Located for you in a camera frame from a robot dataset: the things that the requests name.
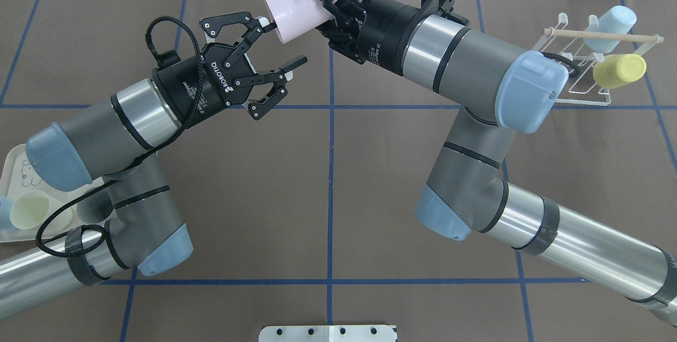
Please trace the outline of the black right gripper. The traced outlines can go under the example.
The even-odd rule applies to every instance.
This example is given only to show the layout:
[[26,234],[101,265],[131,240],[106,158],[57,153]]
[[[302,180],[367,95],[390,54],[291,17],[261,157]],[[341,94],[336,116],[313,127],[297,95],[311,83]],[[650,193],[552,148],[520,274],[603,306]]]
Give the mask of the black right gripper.
[[413,33],[418,8],[396,0],[319,0],[334,15],[317,29],[329,47],[353,62],[374,63],[403,75],[404,46]]

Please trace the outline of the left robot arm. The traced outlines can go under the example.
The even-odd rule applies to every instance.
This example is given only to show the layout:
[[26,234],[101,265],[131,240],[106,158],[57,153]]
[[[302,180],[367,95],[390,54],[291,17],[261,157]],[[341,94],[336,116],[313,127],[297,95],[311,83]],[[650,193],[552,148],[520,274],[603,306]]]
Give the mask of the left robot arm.
[[152,276],[193,253],[193,244],[158,152],[188,128],[234,105],[260,120],[288,94],[307,62],[298,56],[256,72],[252,44],[276,28],[249,12],[201,19],[203,47],[182,21],[150,22],[145,43],[157,67],[150,79],[53,123],[25,145],[42,180],[72,192],[102,179],[40,217],[35,248],[2,262],[2,319],[137,267]]

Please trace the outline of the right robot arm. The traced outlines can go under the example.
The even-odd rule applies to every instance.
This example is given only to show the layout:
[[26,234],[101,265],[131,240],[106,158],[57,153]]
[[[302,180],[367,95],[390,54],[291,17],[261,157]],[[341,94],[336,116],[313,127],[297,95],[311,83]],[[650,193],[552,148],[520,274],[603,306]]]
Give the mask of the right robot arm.
[[[648,77],[608,107],[563,106],[519,134],[499,176],[675,252],[675,0],[459,0],[471,25],[532,45],[566,12],[626,4],[636,33],[665,36]],[[331,53],[328,272],[298,323],[390,323],[403,340],[675,341],[621,294],[513,251],[488,234],[451,241],[413,210],[457,106],[369,63]]]

